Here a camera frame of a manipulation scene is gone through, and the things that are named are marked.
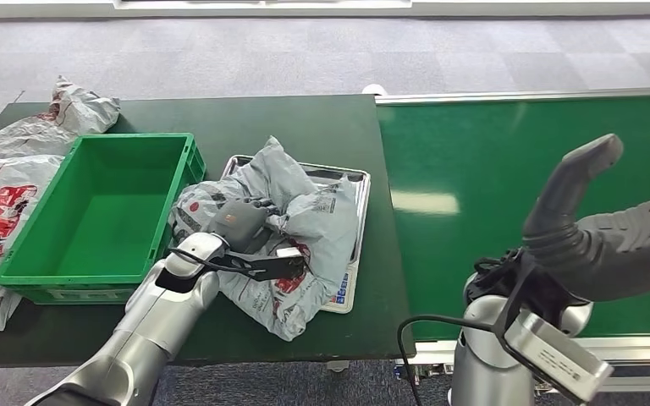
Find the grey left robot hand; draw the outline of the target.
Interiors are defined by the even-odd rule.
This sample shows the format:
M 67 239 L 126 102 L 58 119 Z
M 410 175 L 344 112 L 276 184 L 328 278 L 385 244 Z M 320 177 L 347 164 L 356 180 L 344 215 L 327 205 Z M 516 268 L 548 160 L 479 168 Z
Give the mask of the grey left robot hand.
M 231 200 L 216 212 L 207 232 L 220 236 L 233 252 L 255 254 L 272 235 L 266 220 L 275 210 L 269 199 Z

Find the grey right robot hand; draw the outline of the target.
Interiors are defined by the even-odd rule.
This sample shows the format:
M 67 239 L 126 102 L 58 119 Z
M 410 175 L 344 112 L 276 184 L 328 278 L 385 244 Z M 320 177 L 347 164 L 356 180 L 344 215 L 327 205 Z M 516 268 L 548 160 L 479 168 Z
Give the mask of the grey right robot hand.
M 624 145 L 606 134 L 565 154 L 524 222 L 535 267 L 579 299 L 624 299 L 650 292 L 650 200 L 575 219 L 589 183 L 612 167 Z

